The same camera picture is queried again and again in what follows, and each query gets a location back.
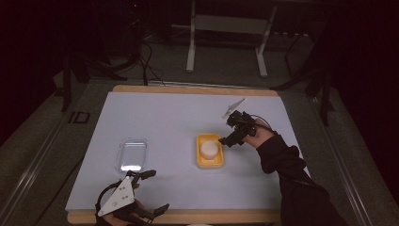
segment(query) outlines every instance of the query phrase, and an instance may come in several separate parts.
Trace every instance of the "wooden table edge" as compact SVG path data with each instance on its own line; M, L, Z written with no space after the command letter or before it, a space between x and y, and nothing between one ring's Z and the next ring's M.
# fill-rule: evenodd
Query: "wooden table edge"
M71 224L93 224L94 210L70 211ZM279 222L279 210L167 210L154 224L226 224Z
M279 96L269 89L232 89L232 88L190 88L190 87L148 87L116 85L114 92L145 92L145 93L184 93L210 95L245 95L245 96Z

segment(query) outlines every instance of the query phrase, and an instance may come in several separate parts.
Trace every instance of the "metal stand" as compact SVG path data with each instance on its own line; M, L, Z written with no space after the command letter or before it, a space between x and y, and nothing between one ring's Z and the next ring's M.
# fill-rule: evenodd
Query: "metal stand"
M270 35L270 29L274 17L276 15L277 7L274 6L271 10L268 20L210 16L196 14L196 1L191 1L191 26L190 26L190 46L188 49L188 58L186 71L191 73L194 71L194 61L196 56L195 36L196 30L212 30L223 32L239 32L247 34L263 35L262 43L255 48L255 54L258 61L259 73L261 77L267 77L266 67L264 65L263 51Z

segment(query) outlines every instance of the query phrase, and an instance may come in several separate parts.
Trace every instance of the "transparent box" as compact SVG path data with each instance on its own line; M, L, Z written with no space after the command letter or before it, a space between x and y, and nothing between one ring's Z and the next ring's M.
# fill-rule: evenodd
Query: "transparent box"
M147 139L125 138L118 151L116 170L126 173L128 170L141 171L146 162L148 151Z

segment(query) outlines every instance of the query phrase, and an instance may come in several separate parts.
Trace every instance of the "black sleeve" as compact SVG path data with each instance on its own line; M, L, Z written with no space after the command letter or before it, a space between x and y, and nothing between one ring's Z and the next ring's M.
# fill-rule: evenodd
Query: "black sleeve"
M263 171L279 174L282 225L347 225L329 201L328 193L305 172L306 162L299 158L297 147L288 147L276 135L257 151Z

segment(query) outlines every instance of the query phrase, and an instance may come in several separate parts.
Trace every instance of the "white tabletop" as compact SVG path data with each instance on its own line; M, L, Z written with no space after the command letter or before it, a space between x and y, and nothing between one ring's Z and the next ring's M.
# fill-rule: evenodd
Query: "white tabletop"
M196 164L197 135L229 135L232 129L221 117L243 97L237 110L265 118L289 146L297 146L280 97L110 92L66 210L92 210L101 191L123 177L115 165L127 137L148 140L144 170L157 170L136 190L147 208L170 203L177 210L279 209L278 175L262 172L249 145L224 146L221 169Z

